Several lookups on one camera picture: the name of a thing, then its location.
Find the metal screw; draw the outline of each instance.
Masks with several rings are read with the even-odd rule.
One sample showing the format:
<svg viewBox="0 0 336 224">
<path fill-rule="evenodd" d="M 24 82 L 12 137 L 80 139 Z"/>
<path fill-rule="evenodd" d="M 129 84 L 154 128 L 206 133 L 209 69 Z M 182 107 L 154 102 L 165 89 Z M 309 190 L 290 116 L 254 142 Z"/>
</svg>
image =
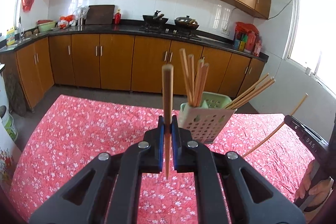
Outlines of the metal screw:
<svg viewBox="0 0 336 224">
<path fill-rule="evenodd" d="M 198 146 L 198 143 L 196 141 L 189 141 L 187 145 L 190 148 L 196 148 Z"/>
<path fill-rule="evenodd" d="M 138 147 L 139 147 L 139 148 L 142 148 L 142 149 L 148 148 L 148 147 L 149 147 L 149 143 L 144 142 L 144 141 L 139 142 L 139 143 L 138 143 Z"/>
<path fill-rule="evenodd" d="M 236 152 L 231 151 L 227 153 L 227 157 L 231 160 L 235 160 L 238 158 L 238 154 Z"/>
<path fill-rule="evenodd" d="M 99 160 L 108 160 L 109 157 L 110 157 L 110 155 L 107 154 L 107 153 L 100 153 L 99 156 L 98 156 L 98 159 Z"/>
</svg>

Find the bucket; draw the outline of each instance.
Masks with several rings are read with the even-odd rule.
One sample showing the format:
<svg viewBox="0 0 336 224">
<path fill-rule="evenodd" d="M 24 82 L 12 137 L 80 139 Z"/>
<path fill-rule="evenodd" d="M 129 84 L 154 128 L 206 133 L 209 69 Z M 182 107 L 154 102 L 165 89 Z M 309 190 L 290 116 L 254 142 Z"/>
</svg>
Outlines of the bucket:
<svg viewBox="0 0 336 224">
<path fill-rule="evenodd" d="M 0 117 L 2 120 L 2 125 L 4 126 L 5 130 L 7 131 L 8 135 L 12 138 L 15 142 L 18 136 L 17 129 L 14 125 L 14 119 L 6 106 L 0 106 Z"/>
</svg>

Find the table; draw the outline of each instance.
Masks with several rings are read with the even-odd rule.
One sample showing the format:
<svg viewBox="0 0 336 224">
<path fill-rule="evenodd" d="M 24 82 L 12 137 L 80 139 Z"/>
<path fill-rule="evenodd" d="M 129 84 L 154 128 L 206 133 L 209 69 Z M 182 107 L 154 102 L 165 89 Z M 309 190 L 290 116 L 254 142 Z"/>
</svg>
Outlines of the table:
<svg viewBox="0 0 336 224">
<path fill-rule="evenodd" d="M 117 105 L 61 95 L 43 117 L 24 149 L 14 174 L 10 198 L 19 214 L 30 215 L 101 152 L 112 155 L 142 140 L 156 128 L 160 109 Z M 283 114 L 235 114 L 209 145 L 212 151 L 240 155 L 282 121 Z M 283 126 L 272 139 L 246 157 L 288 199 L 313 159 L 295 133 Z M 164 173 L 143 174 L 138 223 L 196 224 L 193 174 L 177 174 L 170 161 Z"/>
</svg>

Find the floor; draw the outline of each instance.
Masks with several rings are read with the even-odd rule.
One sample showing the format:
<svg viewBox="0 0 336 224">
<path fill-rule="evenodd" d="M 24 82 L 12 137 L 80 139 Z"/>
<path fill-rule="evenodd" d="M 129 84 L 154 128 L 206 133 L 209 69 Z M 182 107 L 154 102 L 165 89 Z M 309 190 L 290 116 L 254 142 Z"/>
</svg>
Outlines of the floor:
<svg viewBox="0 0 336 224">
<path fill-rule="evenodd" d="M 16 145 L 21 151 L 25 148 L 31 134 L 37 127 L 40 120 L 61 94 L 123 105 L 162 108 L 162 95 L 160 94 L 130 93 L 69 86 L 53 86 L 34 108 L 34 113 L 27 112 L 24 117 L 20 117 L 16 113 L 12 113 L 15 126 L 19 132 Z M 185 96 L 174 96 L 173 108 L 180 109 L 180 105 L 185 102 Z M 257 114 L 258 112 L 248 103 L 239 108 L 236 113 Z"/>
</svg>

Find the black countertop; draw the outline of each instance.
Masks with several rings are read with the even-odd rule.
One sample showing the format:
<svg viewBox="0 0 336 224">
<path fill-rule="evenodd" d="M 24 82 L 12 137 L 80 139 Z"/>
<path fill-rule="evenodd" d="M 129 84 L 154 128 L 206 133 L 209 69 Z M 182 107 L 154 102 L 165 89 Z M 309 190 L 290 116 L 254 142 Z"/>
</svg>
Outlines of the black countertop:
<svg viewBox="0 0 336 224">
<path fill-rule="evenodd" d="M 70 27 L 65 30 L 57 30 L 57 31 L 40 33 L 38 34 L 38 36 L 33 36 L 31 39 L 29 39 L 26 42 L 22 42 L 15 46 L 9 46 L 9 47 L 5 46 L 1 48 L 0 54 L 18 51 L 19 49 L 22 49 L 23 47 L 26 47 L 34 43 L 35 41 L 40 40 L 45 37 L 51 37 L 55 35 L 85 34 L 85 33 L 128 34 L 128 35 L 140 35 L 144 37 L 165 38 L 169 40 L 175 40 L 175 41 L 187 42 L 187 43 L 192 43 L 192 44 L 201 45 L 201 46 L 217 48 L 220 50 L 233 52 L 233 53 L 243 55 L 246 57 L 256 58 L 265 63 L 268 61 L 268 55 L 262 52 L 260 53 L 259 57 L 253 56 L 245 52 L 239 52 L 234 49 L 232 44 L 205 37 L 205 36 L 214 37 L 211 34 L 207 35 L 208 33 L 205 33 L 205 32 L 202 32 L 201 39 L 197 40 L 194 38 L 183 38 L 183 37 L 178 37 L 178 36 L 170 35 L 166 33 L 153 33 L 153 32 L 140 31 L 139 26 L 135 26 L 135 25 L 82 25 L 82 26 Z"/>
</svg>

